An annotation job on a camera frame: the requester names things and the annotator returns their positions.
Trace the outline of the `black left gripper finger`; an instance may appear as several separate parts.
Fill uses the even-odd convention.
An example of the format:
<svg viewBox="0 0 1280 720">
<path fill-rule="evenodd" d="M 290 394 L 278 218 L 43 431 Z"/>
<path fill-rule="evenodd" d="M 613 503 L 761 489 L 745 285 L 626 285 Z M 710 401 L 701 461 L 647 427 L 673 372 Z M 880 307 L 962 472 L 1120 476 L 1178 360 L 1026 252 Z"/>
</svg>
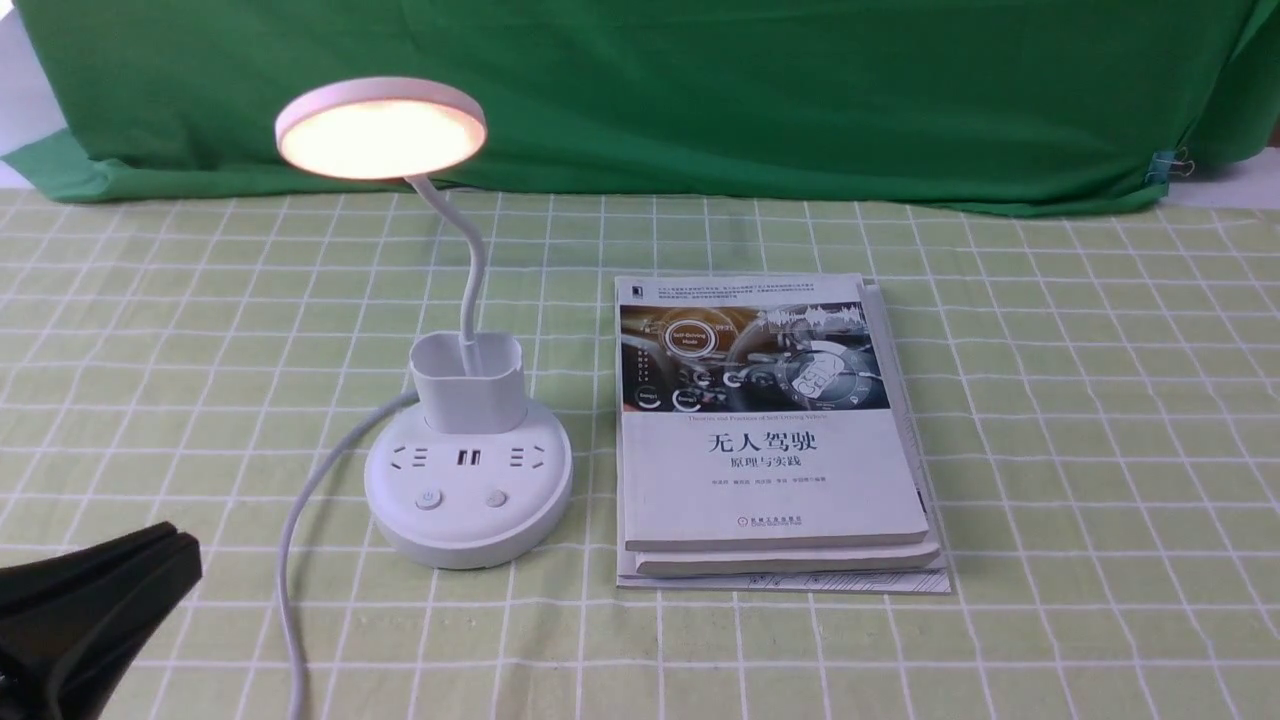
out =
<svg viewBox="0 0 1280 720">
<path fill-rule="evenodd" d="M 99 719 L 134 659 L 204 577 L 179 533 L 111 575 L 19 612 L 1 607 L 1 715 Z"/>
</svg>

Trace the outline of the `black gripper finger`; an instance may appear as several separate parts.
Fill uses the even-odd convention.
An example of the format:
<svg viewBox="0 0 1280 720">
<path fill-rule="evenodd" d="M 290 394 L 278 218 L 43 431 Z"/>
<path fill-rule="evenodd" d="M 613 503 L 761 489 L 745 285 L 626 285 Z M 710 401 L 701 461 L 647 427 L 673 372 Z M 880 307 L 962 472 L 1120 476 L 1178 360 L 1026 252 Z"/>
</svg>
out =
<svg viewBox="0 0 1280 720">
<path fill-rule="evenodd" d="M 141 559 L 164 541 L 179 536 L 177 527 L 160 521 L 69 553 L 40 559 L 1 570 L 1 607 L 19 612 L 49 602 L 81 585 L 104 579 L 127 561 Z"/>
</svg>

